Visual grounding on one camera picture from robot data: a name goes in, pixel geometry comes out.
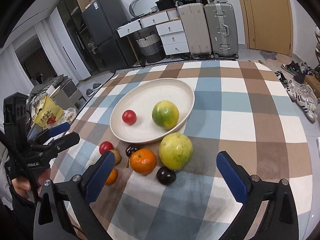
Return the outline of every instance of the red tomato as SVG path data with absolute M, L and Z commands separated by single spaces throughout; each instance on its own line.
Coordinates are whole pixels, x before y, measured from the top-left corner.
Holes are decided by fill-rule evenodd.
M 128 125 L 132 125 L 137 120 L 137 115 L 132 110 L 127 110 L 122 114 L 122 120 L 127 123 Z
M 99 147 L 99 152 L 100 154 L 104 154 L 105 151 L 110 151 L 110 150 L 113 150 L 114 147 L 112 145 L 112 143 L 108 142 L 108 141 L 105 141 L 103 143 L 100 144 L 100 147 Z

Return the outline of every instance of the green pomelo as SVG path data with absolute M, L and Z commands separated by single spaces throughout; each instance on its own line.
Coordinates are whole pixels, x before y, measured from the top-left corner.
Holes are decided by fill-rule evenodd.
M 163 100 L 153 108 L 152 119 L 156 125 L 170 130 L 178 123 L 179 110 L 174 103 Z
M 167 168 L 180 171 L 191 160 L 193 146 L 190 139 L 181 133 L 165 136 L 159 146 L 159 156 Z

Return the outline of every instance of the human hand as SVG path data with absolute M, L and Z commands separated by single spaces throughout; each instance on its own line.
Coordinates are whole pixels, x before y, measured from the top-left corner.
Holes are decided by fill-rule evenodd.
M 38 183 L 39 183 L 39 185 L 41 185 L 40 188 L 38 189 L 38 194 L 41 191 L 41 187 L 42 187 L 42 184 L 44 183 L 44 181 L 46 179 L 50 179 L 50 174 L 51 174 L 51 168 L 48 168 L 38 178 Z M 15 178 L 12 180 L 12 185 L 13 185 L 16 193 L 18 193 L 21 197 L 31 201 L 30 197 L 27 194 L 27 190 L 31 189 L 30 183 L 27 178 L 22 177 L 22 176 Z

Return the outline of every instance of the laundry basket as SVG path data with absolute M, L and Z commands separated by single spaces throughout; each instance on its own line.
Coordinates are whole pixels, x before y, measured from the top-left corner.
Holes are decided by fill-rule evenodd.
M 147 63 L 155 63 L 165 58 L 163 49 L 161 48 L 160 36 L 155 32 L 151 32 L 150 36 L 137 40 L 142 54 L 146 57 Z

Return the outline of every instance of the plastic bag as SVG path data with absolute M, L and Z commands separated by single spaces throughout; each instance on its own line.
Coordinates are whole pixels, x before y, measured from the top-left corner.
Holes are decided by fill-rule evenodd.
M 57 120 L 55 123 L 49 123 L 47 124 L 44 129 L 47 129 L 47 128 L 53 128 L 57 125 L 60 125 L 60 124 L 63 124 L 65 122 L 68 122 L 68 123 L 71 123 L 77 116 L 77 112 L 76 112 L 76 109 L 75 108 L 68 108 L 67 110 L 63 110 L 63 114 L 62 116 L 60 117 L 59 120 Z
M 59 120 L 62 114 L 63 109 L 57 106 L 50 97 L 44 96 L 36 106 L 35 115 L 32 117 L 32 120 L 41 127 L 45 127 Z

